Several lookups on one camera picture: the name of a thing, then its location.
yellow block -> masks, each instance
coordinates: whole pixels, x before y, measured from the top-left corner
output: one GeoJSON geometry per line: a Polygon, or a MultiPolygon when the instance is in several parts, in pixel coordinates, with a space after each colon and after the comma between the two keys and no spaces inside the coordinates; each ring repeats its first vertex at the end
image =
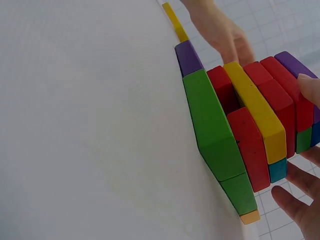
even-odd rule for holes
{"type": "Polygon", "coordinates": [[[284,159],[287,156],[286,131],[266,99],[237,62],[223,68],[261,132],[268,164],[284,159]]]}
{"type": "Polygon", "coordinates": [[[162,4],[162,7],[163,7],[165,13],[168,15],[168,17],[173,25],[174,31],[175,31],[176,35],[178,36],[180,42],[182,43],[182,42],[189,40],[189,37],[186,34],[186,31],[182,27],[179,19],[177,18],[174,10],[172,9],[170,3],[165,2],[164,4],[162,4]]]}
{"type": "Polygon", "coordinates": [[[260,213],[258,210],[249,212],[240,216],[244,225],[252,224],[260,220],[260,213]]]}

white surface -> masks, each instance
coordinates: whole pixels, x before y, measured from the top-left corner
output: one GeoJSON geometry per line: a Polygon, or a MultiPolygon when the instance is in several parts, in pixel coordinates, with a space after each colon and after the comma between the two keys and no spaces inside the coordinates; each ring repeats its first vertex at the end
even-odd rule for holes
{"type": "MultiPolygon", "coordinates": [[[[169,1],[190,37],[204,67],[222,65],[217,51],[199,35],[179,0],[169,1]]],[[[243,30],[257,60],[289,51],[320,75],[320,0],[215,0],[216,4],[243,30]]],[[[299,168],[320,177],[320,170],[304,158],[291,160],[299,168]]],[[[277,183],[301,201],[312,199],[286,180],[277,183]]],[[[256,224],[261,240],[301,240],[298,226],[279,209],[271,187],[255,194],[261,220],[256,224]]]]}
{"type": "Polygon", "coordinates": [[[2,0],[0,33],[1,240],[258,238],[199,155],[155,0],[2,0]]]}

red block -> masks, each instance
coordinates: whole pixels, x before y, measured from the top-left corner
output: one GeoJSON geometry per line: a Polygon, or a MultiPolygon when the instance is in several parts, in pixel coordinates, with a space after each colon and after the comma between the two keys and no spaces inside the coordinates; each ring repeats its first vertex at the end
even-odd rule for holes
{"type": "Polygon", "coordinates": [[[252,189],[256,193],[270,186],[267,156],[262,135],[246,107],[227,116],[238,144],[252,189]]]}
{"type": "Polygon", "coordinates": [[[274,79],[258,61],[246,65],[243,69],[257,87],[274,79]]]}
{"type": "Polygon", "coordinates": [[[217,66],[207,72],[215,93],[226,115],[240,108],[234,86],[223,67],[217,66]]]}
{"type": "Polygon", "coordinates": [[[314,120],[314,105],[301,94],[298,80],[272,56],[262,60],[261,64],[292,98],[295,107],[296,131],[301,133],[310,128],[314,120]]]}
{"type": "Polygon", "coordinates": [[[294,101],[274,79],[262,83],[258,88],[285,129],[286,158],[291,158],[295,155],[296,149],[296,112],[294,101]]]}

wooden block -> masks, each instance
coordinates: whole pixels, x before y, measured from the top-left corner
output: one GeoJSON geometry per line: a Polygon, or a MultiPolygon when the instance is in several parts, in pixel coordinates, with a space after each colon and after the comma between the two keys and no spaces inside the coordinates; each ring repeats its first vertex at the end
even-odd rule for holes
{"type": "MultiPolygon", "coordinates": [[[[274,56],[296,79],[299,74],[306,74],[311,78],[318,79],[318,77],[303,65],[298,59],[292,56],[287,51],[283,51],[274,56]]],[[[320,122],[320,109],[315,105],[313,107],[313,123],[320,122]]]]}
{"type": "Polygon", "coordinates": [[[204,69],[204,66],[189,40],[179,43],[174,49],[178,58],[182,77],[200,69],[204,69]]]}
{"type": "Polygon", "coordinates": [[[268,164],[284,159],[287,156],[286,132],[280,120],[237,62],[224,65],[224,69],[262,134],[268,164]]]}
{"type": "Polygon", "coordinates": [[[186,31],[182,27],[179,19],[177,18],[174,10],[172,9],[170,3],[165,2],[164,4],[162,4],[162,7],[163,7],[165,13],[167,14],[168,18],[170,19],[170,21],[173,25],[174,31],[175,31],[177,37],[179,38],[180,42],[182,43],[184,41],[189,40],[189,37],[186,34],[186,31]]]}
{"type": "Polygon", "coordinates": [[[258,208],[247,173],[220,184],[239,215],[251,213],[258,208]]]}
{"type": "Polygon", "coordinates": [[[270,186],[267,156],[261,133],[246,107],[227,116],[253,192],[270,186]]]}
{"type": "Polygon", "coordinates": [[[274,57],[261,61],[273,78],[292,98],[295,106],[296,131],[303,132],[314,122],[314,105],[301,94],[297,79],[274,57]]]}
{"type": "Polygon", "coordinates": [[[275,182],[284,179],[287,176],[287,159],[283,159],[276,163],[270,164],[269,166],[270,182],[275,182]]]}
{"type": "Polygon", "coordinates": [[[296,134],[296,150],[297,154],[303,153],[310,148],[311,145],[312,127],[309,127],[303,132],[296,134]]]}
{"type": "Polygon", "coordinates": [[[183,78],[199,151],[218,181],[246,172],[226,115],[204,69],[183,78]]]}
{"type": "Polygon", "coordinates": [[[222,66],[217,66],[207,72],[224,113],[228,115],[240,108],[234,86],[222,66]]]}
{"type": "Polygon", "coordinates": [[[296,151],[296,112],[295,104],[280,84],[272,79],[258,87],[285,129],[286,158],[296,151]]]}
{"type": "Polygon", "coordinates": [[[274,79],[258,61],[246,65],[243,69],[257,87],[274,79]]]}
{"type": "Polygon", "coordinates": [[[312,125],[311,144],[310,147],[314,147],[320,143],[320,122],[312,125]]]}
{"type": "Polygon", "coordinates": [[[258,210],[254,210],[247,214],[241,215],[240,219],[244,225],[252,224],[260,220],[260,213],[258,210]]]}

grid paper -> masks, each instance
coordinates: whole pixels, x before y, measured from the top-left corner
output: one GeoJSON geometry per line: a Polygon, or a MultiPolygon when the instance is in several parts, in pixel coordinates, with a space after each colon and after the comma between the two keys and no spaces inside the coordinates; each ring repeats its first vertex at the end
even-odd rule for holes
{"type": "MultiPolygon", "coordinates": [[[[169,0],[206,70],[222,65],[220,54],[199,34],[180,0],[169,0]]],[[[288,51],[320,76],[320,0],[215,0],[247,34],[257,60],[288,51]]],[[[320,178],[320,168],[296,155],[290,162],[320,178]]],[[[312,199],[283,179],[255,193],[261,240],[303,240],[298,226],[278,207],[271,188],[280,185],[301,201],[312,199]]]]}

